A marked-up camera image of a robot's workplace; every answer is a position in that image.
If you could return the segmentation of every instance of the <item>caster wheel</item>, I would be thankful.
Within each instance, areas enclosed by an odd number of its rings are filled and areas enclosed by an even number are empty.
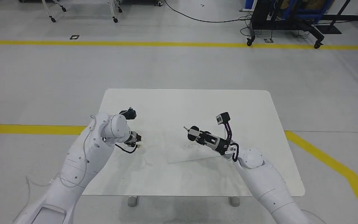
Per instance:
[[[314,44],[314,48],[318,49],[321,45],[322,44],[320,42],[316,41],[315,44]]]

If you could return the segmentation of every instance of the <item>table leg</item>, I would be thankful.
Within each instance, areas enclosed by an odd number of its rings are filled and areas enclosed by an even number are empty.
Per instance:
[[[128,206],[129,207],[135,207],[138,205],[139,202],[139,196],[130,196],[128,197]]]
[[[237,207],[240,205],[240,198],[239,197],[229,197],[229,203],[232,207]]]

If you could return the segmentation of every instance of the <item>metal stand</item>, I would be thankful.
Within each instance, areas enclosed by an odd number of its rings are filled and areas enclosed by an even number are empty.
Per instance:
[[[128,206],[134,208],[139,203],[139,196],[130,196],[128,197]]]
[[[249,31],[251,38],[247,38],[247,45],[251,46],[255,40],[254,30],[303,30],[310,32],[317,39],[314,44],[314,48],[319,48],[322,45],[321,42],[324,39],[324,36],[309,22],[295,17],[295,14],[298,12],[298,9],[302,4],[302,0],[297,0],[290,17],[287,20],[276,21],[282,3],[283,0],[279,0],[276,9],[272,13],[271,20],[267,20],[270,10],[270,2],[257,0],[255,10],[250,20]]]
[[[338,12],[337,17],[339,17],[342,14],[342,12],[346,9],[350,1],[351,0],[346,0],[346,2],[343,4],[342,8]],[[333,20],[329,25],[317,25],[316,27],[323,34],[342,34],[342,32],[340,32],[340,30],[334,26],[336,22],[337,19]]]
[[[110,8],[111,8],[111,14],[112,14],[113,22],[117,23],[117,22],[118,22],[118,19],[114,16],[114,11],[113,11],[113,6],[112,6],[112,0],[110,0],[109,4],[110,4]]]
[[[239,197],[229,197],[229,203],[232,207],[237,207],[240,205],[240,198]]]
[[[61,7],[61,9],[62,9],[63,12],[66,12],[66,11],[67,11],[66,8],[63,7],[63,5],[61,5],[57,0],[53,0],[53,1],[54,1],[58,6]],[[47,12],[47,14],[49,15],[51,21],[52,21],[52,22],[56,22],[55,18],[52,17],[52,15],[50,14],[49,9],[47,8],[46,1],[45,1],[45,0],[42,0],[42,2],[43,2],[43,5],[44,5],[44,7],[45,7],[45,9],[46,9],[46,12]]]

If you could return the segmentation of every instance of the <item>gray floor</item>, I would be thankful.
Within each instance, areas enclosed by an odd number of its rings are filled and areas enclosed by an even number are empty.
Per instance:
[[[239,13],[234,0],[168,0],[204,20]],[[205,24],[151,4],[123,5],[111,20],[105,1],[50,4],[0,2],[0,40],[193,41],[245,43],[243,22]],[[339,24],[327,45],[358,45],[358,23]],[[270,36],[263,32],[258,43]],[[277,44],[312,44],[291,32],[274,32]],[[108,88],[268,90],[285,130],[358,172],[357,51],[249,48],[144,48],[0,45],[0,123],[86,125]],[[0,136],[0,219],[10,223],[26,203],[25,175],[46,183],[60,169],[75,136]],[[358,200],[346,179],[290,143],[306,194],[302,209],[326,223],[358,223]],[[31,188],[31,200],[45,189]],[[316,223],[322,223],[308,214]],[[129,208],[124,197],[81,197],[75,223],[273,223],[253,198],[230,207],[227,198],[142,197]]]

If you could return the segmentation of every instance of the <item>robot end effector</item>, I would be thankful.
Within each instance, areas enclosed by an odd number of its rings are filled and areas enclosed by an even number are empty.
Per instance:
[[[133,108],[122,110],[116,115],[110,115],[109,123],[101,131],[102,138],[117,138],[117,142],[123,142],[129,147],[135,147],[142,137],[130,130],[127,120],[136,118],[136,112]]]
[[[225,130],[228,133],[226,139],[212,135],[208,131],[200,131],[197,126],[192,126],[188,131],[188,139],[195,141],[203,146],[208,146],[212,150],[218,152],[220,155],[224,156],[227,159],[231,158],[234,162],[238,159],[239,145],[231,140],[232,131],[229,125],[230,116],[228,112],[224,112],[216,116],[216,121],[218,124],[224,124]]]

